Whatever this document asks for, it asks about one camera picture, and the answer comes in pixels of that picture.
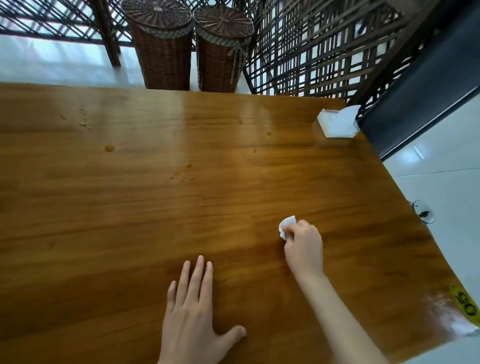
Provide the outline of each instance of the white tissue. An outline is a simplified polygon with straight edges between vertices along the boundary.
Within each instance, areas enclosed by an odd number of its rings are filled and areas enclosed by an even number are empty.
[[[287,238],[285,237],[285,233],[283,232],[282,227],[288,226],[291,224],[296,224],[296,223],[297,223],[297,219],[295,218],[295,215],[290,216],[289,218],[285,218],[283,219],[282,222],[280,222],[280,225],[278,226],[278,231],[280,232],[280,237],[283,240],[287,240]]]
[[[360,105],[349,106],[340,111],[323,109],[317,120],[327,138],[353,138],[360,128],[355,121]]]

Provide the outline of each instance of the wood grain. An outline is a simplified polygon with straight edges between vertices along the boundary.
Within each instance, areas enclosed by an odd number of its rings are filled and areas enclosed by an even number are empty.
[[[0,361],[155,363],[168,285],[203,254],[215,329],[248,331],[226,363],[330,362],[285,263],[292,214],[390,360],[463,335],[458,281],[365,137],[324,138],[341,107],[1,84]]]

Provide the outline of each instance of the woven basket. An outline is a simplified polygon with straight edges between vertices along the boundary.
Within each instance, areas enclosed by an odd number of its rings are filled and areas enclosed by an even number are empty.
[[[201,91],[235,92],[245,64],[253,23],[225,5],[193,12],[197,34],[198,87]]]
[[[175,0],[123,0],[145,87],[190,90],[193,21]]]

